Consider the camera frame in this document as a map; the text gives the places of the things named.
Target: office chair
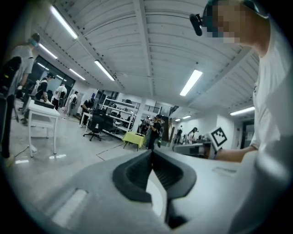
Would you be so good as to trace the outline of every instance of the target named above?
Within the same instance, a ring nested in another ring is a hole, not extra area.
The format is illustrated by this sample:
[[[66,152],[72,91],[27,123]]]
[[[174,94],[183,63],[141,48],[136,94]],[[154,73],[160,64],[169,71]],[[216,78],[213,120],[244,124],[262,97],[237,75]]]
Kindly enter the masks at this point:
[[[104,122],[105,122],[104,117],[105,116],[100,115],[99,112],[93,112],[92,113],[92,120],[89,124],[89,129],[91,130],[91,132],[83,134],[83,136],[85,136],[85,135],[92,136],[90,141],[92,141],[93,137],[97,137],[99,139],[99,141],[101,141],[101,138],[97,133],[99,133],[103,130],[103,126],[104,126]]]

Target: table with yellow-green tablecloth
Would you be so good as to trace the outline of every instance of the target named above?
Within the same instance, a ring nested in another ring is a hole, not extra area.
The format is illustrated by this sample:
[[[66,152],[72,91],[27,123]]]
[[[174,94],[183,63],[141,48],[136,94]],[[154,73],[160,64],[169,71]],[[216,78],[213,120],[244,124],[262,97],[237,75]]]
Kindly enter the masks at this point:
[[[125,148],[127,143],[129,144],[133,143],[137,145],[137,150],[138,150],[138,148],[141,148],[141,146],[143,145],[145,136],[144,135],[139,136],[135,132],[126,132],[122,140],[125,142],[125,145],[123,148]]]

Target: black and white square marker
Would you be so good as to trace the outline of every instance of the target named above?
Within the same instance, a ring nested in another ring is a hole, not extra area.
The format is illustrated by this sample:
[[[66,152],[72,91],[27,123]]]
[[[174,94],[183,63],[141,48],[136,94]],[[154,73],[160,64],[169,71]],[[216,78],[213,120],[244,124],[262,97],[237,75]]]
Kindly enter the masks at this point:
[[[222,128],[218,128],[215,131],[211,133],[212,138],[214,139],[217,147],[224,144],[225,141],[227,141],[227,137],[225,133],[223,132]]]

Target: white shelving unit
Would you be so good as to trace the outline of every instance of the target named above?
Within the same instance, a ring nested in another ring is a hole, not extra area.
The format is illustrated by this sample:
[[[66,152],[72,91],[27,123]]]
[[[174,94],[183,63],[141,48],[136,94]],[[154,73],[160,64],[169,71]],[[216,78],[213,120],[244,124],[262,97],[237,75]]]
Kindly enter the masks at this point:
[[[116,104],[116,108],[105,105],[105,102],[106,101],[110,101],[112,103],[115,103]],[[118,105],[121,106],[121,107],[127,107],[127,111],[120,110],[119,108],[117,108]],[[109,108],[111,110],[115,110],[117,113],[121,112],[121,113],[125,113],[125,114],[128,114],[128,115],[131,116],[130,117],[130,121],[127,121],[126,119],[122,119],[122,118],[118,118],[118,117],[115,117],[115,116],[111,116],[111,115],[106,114],[107,116],[109,116],[109,117],[111,117],[111,118],[113,118],[115,120],[120,120],[120,121],[123,121],[123,122],[128,123],[127,128],[126,127],[123,127],[123,126],[117,125],[117,129],[120,129],[121,131],[123,131],[123,134],[122,135],[121,134],[110,133],[110,132],[108,132],[106,130],[103,130],[104,132],[106,132],[106,133],[108,133],[110,135],[113,135],[113,136],[116,136],[116,137],[122,139],[123,136],[124,136],[124,134],[125,134],[125,132],[128,132],[128,131],[131,130],[130,129],[130,125],[131,125],[131,123],[132,123],[131,121],[133,120],[134,115],[135,115],[136,104],[133,105],[133,104],[130,104],[130,103],[125,103],[125,102],[121,102],[121,101],[116,101],[116,100],[112,100],[112,99],[109,99],[109,98],[105,98],[104,103],[102,105],[102,109],[104,109],[104,108]]]

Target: floor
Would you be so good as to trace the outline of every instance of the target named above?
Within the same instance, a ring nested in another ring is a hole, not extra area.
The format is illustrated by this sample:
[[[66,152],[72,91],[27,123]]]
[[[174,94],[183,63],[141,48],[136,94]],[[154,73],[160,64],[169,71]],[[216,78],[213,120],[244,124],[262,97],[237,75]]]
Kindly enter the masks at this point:
[[[17,101],[16,108],[20,106],[21,103]],[[90,142],[89,136],[82,136],[85,128],[79,128],[76,118],[68,118],[62,110],[60,113],[56,138],[57,158],[53,154],[53,130],[50,130],[50,137],[46,139],[46,129],[32,128],[32,135],[37,137],[32,138],[32,144],[37,152],[31,158],[26,149],[28,128],[16,120],[11,121],[11,153],[17,155],[26,150],[8,168],[8,179],[15,185],[16,192],[35,206],[81,169],[136,151],[135,145],[127,145],[123,149],[123,142],[109,135],[103,137],[101,142],[96,138]]]

